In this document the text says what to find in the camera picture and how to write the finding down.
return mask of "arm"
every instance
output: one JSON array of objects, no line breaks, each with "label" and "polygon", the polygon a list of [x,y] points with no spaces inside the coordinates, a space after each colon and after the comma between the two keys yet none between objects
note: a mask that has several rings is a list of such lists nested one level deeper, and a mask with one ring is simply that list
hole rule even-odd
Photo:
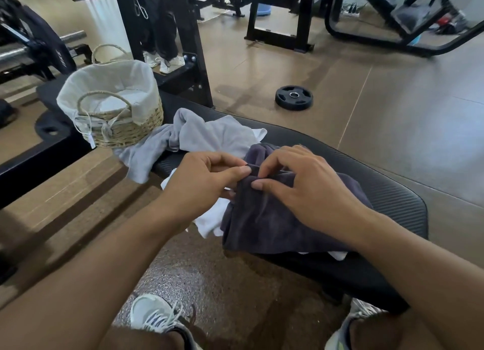
[{"label": "arm", "polygon": [[275,151],[262,164],[266,178],[281,166],[294,187],[270,179],[252,187],[270,192],[303,224],[352,246],[369,260],[448,349],[479,348],[484,271],[364,206],[326,161],[306,148]]},{"label": "arm", "polygon": [[2,348],[97,348],[163,245],[247,176],[243,165],[219,152],[187,154],[157,200],[0,312]]}]

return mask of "left hand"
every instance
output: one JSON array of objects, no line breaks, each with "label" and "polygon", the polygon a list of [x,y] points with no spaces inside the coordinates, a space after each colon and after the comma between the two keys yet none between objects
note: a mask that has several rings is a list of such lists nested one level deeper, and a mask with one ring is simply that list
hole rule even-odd
[{"label": "left hand", "polygon": [[173,223],[183,224],[207,212],[219,197],[231,198],[238,181],[251,169],[247,163],[225,152],[189,152],[157,199]]}]

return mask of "sneaker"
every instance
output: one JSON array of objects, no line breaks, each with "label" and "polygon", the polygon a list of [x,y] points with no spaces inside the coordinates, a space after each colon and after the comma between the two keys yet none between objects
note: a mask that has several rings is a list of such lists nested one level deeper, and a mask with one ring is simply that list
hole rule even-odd
[{"label": "sneaker", "polygon": [[201,350],[192,334],[179,320],[183,306],[176,301],[173,307],[168,302],[153,294],[143,294],[135,299],[131,305],[131,328],[165,334],[170,331],[178,332],[193,350]]},{"label": "sneaker", "polygon": [[177,68],[185,66],[185,60],[182,56],[176,56],[174,59],[167,61],[162,59],[160,63],[160,72],[164,74],[169,74],[170,72],[176,70]]},{"label": "sneaker", "polygon": [[354,299],[351,301],[351,310],[348,316],[343,321],[340,329],[337,330],[326,342],[324,350],[349,350],[351,349],[349,341],[349,325],[358,319],[367,318],[369,316],[374,316],[378,313],[383,312],[382,309],[377,308],[371,304],[363,302],[359,299]]},{"label": "sneaker", "polygon": [[161,62],[161,57],[158,53],[151,54],[149,52],[143,51],[143,57],[145,58],[145,62],[151,67],[154,68],[158,66]]}]

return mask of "fingernail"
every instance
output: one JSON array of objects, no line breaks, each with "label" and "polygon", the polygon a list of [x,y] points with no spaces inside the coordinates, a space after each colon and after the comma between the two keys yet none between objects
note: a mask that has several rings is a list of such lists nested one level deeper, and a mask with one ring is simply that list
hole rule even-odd
[{"label": "fingernail", "polygon": [[262,191],[262,182],[260,180],[253,181],[250,186],[258,191]]},{"label": "fingernail", "polygon": [[239,167],[240,172],[243,174],[250,173],[252,171],[251,167],[248,165],[244,165],[243,167]]}]

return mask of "floor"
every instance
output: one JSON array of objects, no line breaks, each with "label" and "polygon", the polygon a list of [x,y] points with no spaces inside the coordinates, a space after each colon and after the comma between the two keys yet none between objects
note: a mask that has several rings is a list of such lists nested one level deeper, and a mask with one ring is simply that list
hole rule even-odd
[{"label": "floor", "polygon": [[[59,35],[83,29],[92,47],[128,47],[114,0],[21,1]],[[207,10],[206,17],[220,13]],[[296,21],[274,8],[257,25],[295,34]],[[300,54],[246,42],[246,27],[247,17],[226,15],[199,24],[217,109],[309,134],[408,186],[427,204],[430,239],[484,267],[484,37],[422,59],[335,41],[314,19],[315,49]],[[287,84],[310,89],[313,107],[277,107],[275,90]],[[0,130],[1,162],[39,142],[32,127],[43,110],[39,102],[21,106],[19,119]],[[97,149],[0,211],[0,246],[19,262],[19,273],[0,286],[0,304],[160,193],[124,175],[108,150]],[[136,288],[143,292],[180,300],[204,348],[323,349],[345,315],[313,282],[223,252],[219,239],[194,229],[160,252]],[[115,323],[127,324],[133,298]]]}]

